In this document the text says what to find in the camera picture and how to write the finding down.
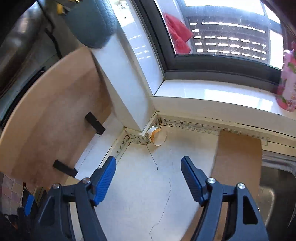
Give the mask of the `stainless steel double sink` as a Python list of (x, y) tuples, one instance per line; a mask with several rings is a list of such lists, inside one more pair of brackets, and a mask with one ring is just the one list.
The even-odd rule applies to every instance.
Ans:
[(295, 157), (262, 152), (257, 206), (269, 240), (295, 240)]

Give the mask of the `brown cardboard sheet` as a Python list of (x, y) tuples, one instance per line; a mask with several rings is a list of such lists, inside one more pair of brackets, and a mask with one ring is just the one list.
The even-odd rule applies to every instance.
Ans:
[[(261, 176), (261, 163), (262, 148), (259, 139), (228, 131), (220, 131), (215, 163), (210, 177), (223, 185), (245, 184), (254, 201), (256, 201)], [(201, 209), (198, 213), (199, 219), (204, 208), (201, 207)], [(228, 203), (222, 203), (218, 230), (214, 240), (222, 240), (227, 209)]]

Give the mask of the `wooden cutting board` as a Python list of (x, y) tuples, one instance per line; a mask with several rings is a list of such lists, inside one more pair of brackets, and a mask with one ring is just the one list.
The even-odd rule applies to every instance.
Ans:
[(95, 128), (111, 114), (112, 102), (91, 51), (81, 47), (54, 64), (27, 91), (1, 134), (1, 171), (18, 180), (50, 187), (67, 176), (60, 161), (74, 168)]

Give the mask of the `tipped paper cup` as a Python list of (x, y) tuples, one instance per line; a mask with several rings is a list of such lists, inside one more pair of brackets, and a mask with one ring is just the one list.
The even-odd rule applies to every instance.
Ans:
[(152, 126), (147, 131), (147, 137), (155, 146), (161, 146), (166, 141), (167, 132), (166, 130)]

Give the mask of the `white cutting board stand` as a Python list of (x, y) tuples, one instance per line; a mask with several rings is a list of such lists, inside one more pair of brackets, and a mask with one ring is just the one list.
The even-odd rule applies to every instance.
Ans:
[(114, 113), (110, 114), (103, 127), (104, 133), (95, 134), (75, 165), (77, 180), (90, 177), (95, 169), (104, 164), (108, 156), (117, 157), (127, 141), (125, 128)]

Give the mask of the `pink dish soap bottle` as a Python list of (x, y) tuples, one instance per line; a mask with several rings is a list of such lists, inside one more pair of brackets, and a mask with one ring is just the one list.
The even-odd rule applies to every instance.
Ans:
[(289, 112), (295, 111), (295, 78), (295, 41), (293, 41), (292, 50), (284, 51), (283, 68), (276, 93), (278, 105)]

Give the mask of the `red cloth outside window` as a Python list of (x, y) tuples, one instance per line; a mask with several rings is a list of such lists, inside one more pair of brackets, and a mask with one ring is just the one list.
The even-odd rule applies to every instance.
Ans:
[(178, 18), (163, 13), (169, 34), (173, 41), (176, 54), (190, 54), (191, 48), (187, 42), (193, 37), (193, 33)]

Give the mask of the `teal utensil holder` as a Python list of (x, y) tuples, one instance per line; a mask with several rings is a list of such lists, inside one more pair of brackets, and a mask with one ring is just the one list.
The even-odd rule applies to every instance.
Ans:
[(117, 30), (110, 1), (81, 1), (63, 19), (78, 41), (89, 48), (103, 48)]

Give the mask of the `window frame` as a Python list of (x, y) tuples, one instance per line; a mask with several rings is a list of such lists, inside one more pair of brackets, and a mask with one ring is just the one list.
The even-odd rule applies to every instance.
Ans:
[[(167, 80), (210, 80), (276, 92), (295, 41), (295, 1), (133, 1)], [(176, 54), (163, 13), (193, 33)]]

